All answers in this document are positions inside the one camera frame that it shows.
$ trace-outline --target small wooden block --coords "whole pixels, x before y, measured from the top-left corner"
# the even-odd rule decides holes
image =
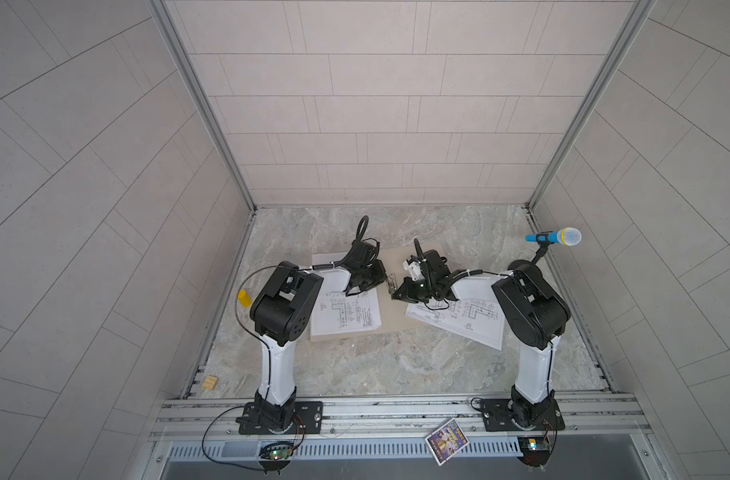
[[[202,388],[212,390],[216,388],[216,383],[218,383],[218,377],[208,375],[205,377],[205,380],[202,381]]]

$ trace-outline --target cardboard sheet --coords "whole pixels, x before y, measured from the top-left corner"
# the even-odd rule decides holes
[[[424,251],[437,250],[438,254],[444,256],[443,247],[439,244],[421,244],[421,248]],[[400,286],[403,283],[403,278],[408,275],[408,272],[406,272],[403,268],[403,262],[410,258],[411,255],[415,254],[416,249],[412,244],[410,244],[409,246],[400,246],[398,248],[382,248],[378,257],[383,262],[383,268],[387,271],[387,275],[394,274],[397,286]],[[381,313],[380,327],[375,330],[365,332],[334,333],[330,335],[311,336],[311,341],[321,342],[323,340],[337,340],[355,336],[373,335],[376,333],[398,332],[400,330],[413,328],[432,328],[432,326],[425,322],[405,315],[408,303],[392,300],[392,297],[389,294],[389,287],[386,282],[377,286],[376,292],[378,293],[378,306]]]

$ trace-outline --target paper sheet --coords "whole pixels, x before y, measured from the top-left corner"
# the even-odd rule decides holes
[[[429,308],[423,303],[411,303],[405,314],[501,350],[505,317],[498,302],[459,300],[448,303],[446,310],[430,310],[444,308],[445,302],[431,300]]]
[[[314,264],[323,264],[343,258],[340,254],[312,255]],[[366,332],[381,326],[376,289],[358,295],[346,296],[343,292],[320,294],[310,318],[311,335],[332,333]]]

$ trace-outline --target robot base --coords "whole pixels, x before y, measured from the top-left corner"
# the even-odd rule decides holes
[[[562,412],[553,396],[547,396],[543,401],[530,406],[533,418],[529,425],[520,425],[515,418],[517,415],[509,407],[512,398],[483,398],[479,409],[483,411],[483,422],[486,432],[522,432],[529,430],[543,430],[544,420],[549,422],[552,430],[565,430],[565,421]]]
[[[296,402],[292,416],[296,415],[301,417],[307,435],[320,433],[322,429],[322,402]],[[245,405],[241,420],[244,420],[244,422],[239,422],[240,435],[273,435],[275,433],[271,428],[272,426],[268,425],[266,418],[259,418],[255,402]],[[287,433],[295,433],[292,424]]]

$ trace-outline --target yellow cylinder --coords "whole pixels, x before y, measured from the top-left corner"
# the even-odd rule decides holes
[[[237,300],[245,308],[253,304],[253,300],[251,300],[251,297],[247,294],[245,290],[240,290],[240,293],[237,293]]]

